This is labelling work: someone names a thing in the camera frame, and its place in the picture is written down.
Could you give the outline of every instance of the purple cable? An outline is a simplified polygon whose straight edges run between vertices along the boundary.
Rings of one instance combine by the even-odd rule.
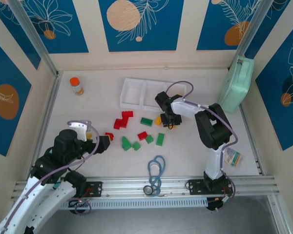
[[[86,199],[83,199],[83,198],[78,198],[78,197],[72,197],[72,198],[70,198],[69,200],[67,200],[67,201],[79,201],[79,202],[84,202],[84,203],[86,203],[87,205],[88,205],[88,207],[89,207],[89,211],[87,212],[87,213],[80,213],[80,212],[78,212],[77,211],[77,209],[81,206],[76,206],[75,207],[75,213],[76,214],[78,214],[78,215],[88,215],[88,214],[90,214],[91,213],[91,211],[92,211],[92,208],[91,208],[91,205],[90,205],[90,203],[86,200]]]
[[[187,101],[187,100],[185,100],[185,103],[187,103],[187,104],[190,104],[190,105],[193,105],[193,106],[199,106],[198,104],[196,104],[196,103],[194,103],[194,102],[190,102],[190,101]],[[222,149],[221,149],[221,153],[220,153],[220,170],[221,170],[221,172],[224,174],[224,176],[230,181],[230,183],[232,184],[232,187],[233,187],[233,190],[234,190],[234,192],[232,192],[232,198],[228,201],[228,203],[227,203],[227,205],[226,206],[228,206],[232,201],[233,201],[233,199],[234,199],[234,196],[235,196],[235,184],[234,184],[234,182],[233,182],[233,180],[224,172],[224,170],[223,170],[223,157],[224,157],[224,153],[223,153],[223,151],[227,148],[227,147],[229,147],[229,146],[231,146],[231,145],[234,145],[234,144],[236,144],[237,142],[238,142],[238,136],[237,136],[237,134],[234,132],[234,130],[229,126],[229,124],[227,124],[219,115],[217,115],[214,111],[212,111],[212,110],[210,110],[209,108],[207,108],[207,107],[205,107],[205,106],[202,106],[202,105],[200,105],[199,106],[200,108],[202,108],[202,109],[204,109],[204,110],[206,110],[206,111],[208,111],[208,112],[210,112],[212,115],[214,115],[217,119],[219,119],[229,130],[230,130],[230,132],[234,135],[234,138],[235,138],[235,141],[234,142],[232,142],[232,143],[229,143],[229,144],[227,144],[227,145],[225,145]]]
[[[181,81],[177,81],[177,82],[171,84],[171,85],[166,89],[166,92],[165,92],[165,93],[168,92],[168,90],[171,88],[171,86],[173,86],[173,85],[175,85],[175,84],[179,84],[179,83],[187,83],[187,84],[191,85],[191,91],[188,92],[186,95],[184,95],[184,98],[186,98],[186,96],[188,96],[190,93],[193,92],[193,90],[194,90],[194,86],[193,86],[193,84],[191,84],[189,81],[181,80]]]
[[[54,171],[50,172],[49,174],[46,174],[44,177],[42,177],[36,184],[33,185],[33,187],[31,187],[28,192],[25,194],[25,197],[28,197],[28,195],[39,185],[41,184],[45,179],[49,178],[51,175],[55,174],[56,172],[59,172],[61,170],[64,170],[64,169],[67,169],[69,167],[72,167],[72,166],[76,166],[80,163],[83,163],[85,162],[88,158],[90,158],[92,155],[94,155],[94,153],[97,151],[98,147],[99,147],[99,142],[100,142],[100,138],[99,138],[99,133],[98,131],[91,125],[91,124],[88,124],[86,122],[83,122],[83,121],[80,121],[80,120],[71,120],[69,122],[67,122],[68,125],[70,125],[71,123],[81,123],[81,124],[84,124],[84,125],[87,125],[88,127],[90,127],[97,135],[97,143],[96,143],[96,146],[94,147],[93,151],[87,156],[85,157],[84,159],[82,160],[79,160],[78,162],[73,162],[71,164],[68,164],[68,165],[65,165],[65,166],[62,166],[58,169],[55,169]],[[10,222],[11,222],[11,219],[13,218],[13,216],[15,215],[16,211],[20,208],[20,206],[22,205],[22,203],[25,201],[25,198],[22,198],[22,200],[20,200],[20,202],[16,205],[16,207],[14,208],[14,210],[12,211],[11,215],[9,216],[9,218],[7,219],[5,225],[4,225],[4,229],[6,230],[7,227],[9,226]]]

